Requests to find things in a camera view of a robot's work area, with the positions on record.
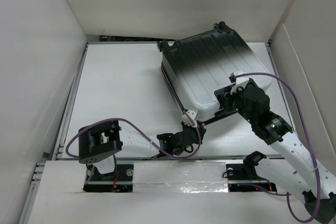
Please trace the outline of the white black hard-shell suitcase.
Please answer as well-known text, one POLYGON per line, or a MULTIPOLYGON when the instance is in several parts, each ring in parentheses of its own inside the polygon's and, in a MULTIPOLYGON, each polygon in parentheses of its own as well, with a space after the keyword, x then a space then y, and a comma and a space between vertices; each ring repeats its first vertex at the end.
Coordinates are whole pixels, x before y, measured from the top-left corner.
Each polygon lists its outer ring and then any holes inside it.
POLYGON ((196 120, 204 124, 235 113, 225 103, 225 95, 233 86, 232 73, 268 71, 238 32, 224 21, 171 45, 166 39, 159 41, 157 47, 172 96, 181 110, 196 111, 196 120))

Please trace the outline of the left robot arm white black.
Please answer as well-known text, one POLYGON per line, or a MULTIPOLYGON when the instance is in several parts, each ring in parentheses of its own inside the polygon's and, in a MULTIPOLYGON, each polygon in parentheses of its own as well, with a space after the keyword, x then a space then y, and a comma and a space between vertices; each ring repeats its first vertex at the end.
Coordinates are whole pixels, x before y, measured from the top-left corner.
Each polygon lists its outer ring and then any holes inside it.
POLYGON ((171 157, 182 159, 197 153, 206 129, 199 123, 182 123, 177 133, 147 136, 138 127, 124 119, 103 120, 81 128, 78 139, 79 163, 91 166, 105 180, 117 175, 116 157, 121 151, 145 158, 171 157))

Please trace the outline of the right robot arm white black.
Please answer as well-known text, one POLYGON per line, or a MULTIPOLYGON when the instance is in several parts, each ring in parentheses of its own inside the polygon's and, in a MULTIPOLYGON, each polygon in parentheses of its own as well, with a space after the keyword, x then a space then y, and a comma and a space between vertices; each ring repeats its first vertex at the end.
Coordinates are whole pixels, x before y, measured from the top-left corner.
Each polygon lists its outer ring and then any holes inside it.
POLYGON ((305 147, 292 127, 271 111, 269 96, 252 76, 242 73, 230 77, 232 86, 224 94, 224 105, 241 115, 255 135, 279 153, 293 171, 254 151, 243 160, 243 174, 267 179, 299 200, 310 214, 301 223, 329 223, 335 218, 335 175, 316 159, 312 147, 305 147))

